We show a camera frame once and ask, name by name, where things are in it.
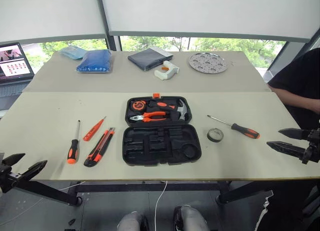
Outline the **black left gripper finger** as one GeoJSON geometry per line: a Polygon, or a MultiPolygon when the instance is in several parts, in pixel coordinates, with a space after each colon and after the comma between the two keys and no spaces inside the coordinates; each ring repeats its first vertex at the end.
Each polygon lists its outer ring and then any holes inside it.
{"type": "Polygon", "coordinates": [[[24,156],[25,156],[25,153],[12,154],[4,158],[1,163],[5,166],[11,167],[15,165],[17,162],[19,162],[24,156]]]}
{"type": "Polygon", "coordinates": [[[42,171],[42,169],[46,166],[47,162],[47,160],[43,160],[30,166],[28,170],[21,175],[21,178],[23,180],[31,180],[33,177],[35,177],[42,171]]]}

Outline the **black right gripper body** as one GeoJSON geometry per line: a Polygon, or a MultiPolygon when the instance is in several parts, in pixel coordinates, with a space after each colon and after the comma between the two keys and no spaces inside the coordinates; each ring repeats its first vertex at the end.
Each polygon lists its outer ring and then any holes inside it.
{"type": "Polygon", "coordinates": [[[301,161],[307,164],[309,161],[318,163],[320,160],[320,129],[304,130],[302,139],[309,141],[309,146],[305,149],[301,161]]]}

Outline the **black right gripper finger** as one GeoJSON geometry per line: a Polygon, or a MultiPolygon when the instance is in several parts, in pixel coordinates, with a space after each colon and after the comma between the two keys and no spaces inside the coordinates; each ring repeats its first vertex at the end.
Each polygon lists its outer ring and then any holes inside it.
{"type": "Polygon", "coordinates": [[[266,144],[273,150],[289,156],[301,159],[304,155],[305,149],[302,147],[294,146],[290,143],[283,141],[267,141],[266,144]]]}
{"type": "Polygon", "coordinates": [[[284,128],[280,129],[278,132],[285,135],[286,137],[296,140],[307,140],[310,134],[309,130],[298,128],[284,128]]]}

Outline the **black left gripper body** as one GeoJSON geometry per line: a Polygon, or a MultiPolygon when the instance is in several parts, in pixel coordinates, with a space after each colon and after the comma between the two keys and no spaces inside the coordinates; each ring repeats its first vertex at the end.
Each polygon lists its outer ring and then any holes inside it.
{"type": "Polygon", "coordinates": [[[0,165],[0,191],[2,193],[7,193],[16,187],[22,179],[23,175],[13,173],[11,166],[0,165]]]}

